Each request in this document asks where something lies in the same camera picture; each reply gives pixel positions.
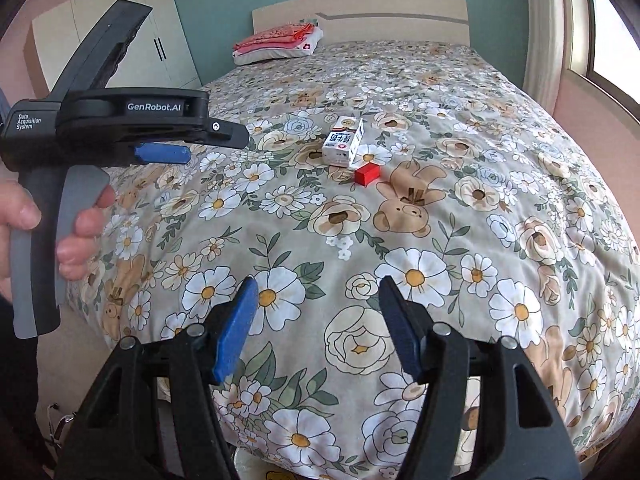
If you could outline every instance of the human hand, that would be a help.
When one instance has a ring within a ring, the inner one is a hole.
[[[107,186],[94,207],[78,213],[74,232],[60,240],[56,256],[60,275],[66,280],[81,280],[87,273],[87,260],[98,250],[97,237],[104,228],[101,208],[115,200],[111,186]],[[9,264],[9,234],[11,229],[30,230],[40,223],[42,214],[28,193],[15,180],[0,180],[0,294],[8,301],[11,295],[11,269]]]

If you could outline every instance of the window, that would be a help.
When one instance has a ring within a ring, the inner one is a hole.
[[[588,0],[586,76],[640,120],[640,48],[609,0]]]

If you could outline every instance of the red block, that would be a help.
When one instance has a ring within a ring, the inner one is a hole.
[[[360,184],[361,186],[366,186],[369,182],[376,180],[379,176],[380,166],[373,162],[369,162],[353,172],[353,179],[356,181],[356,184]]]

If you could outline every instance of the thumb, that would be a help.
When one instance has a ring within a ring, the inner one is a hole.
[[[15,180],[0,181],[0,225],[17,229],[33,229],[42,213],[25,190]]]

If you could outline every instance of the wardrobe handle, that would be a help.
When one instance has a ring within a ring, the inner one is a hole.
[[[162,48],[162,41],[160,41],[160,37],[158,36],[158,44],[160,45],[160,50],[162,50],[162,55],[166,59],[166,54],[164,53],[164,48]]]
[[[156,38],[154,38],[154,45],[156,46],[156,52],[158,53],[158,57],[160,61],[162,61],[162,54],[160,54],[160,49],[158,48],[158,44],[156,43]]]

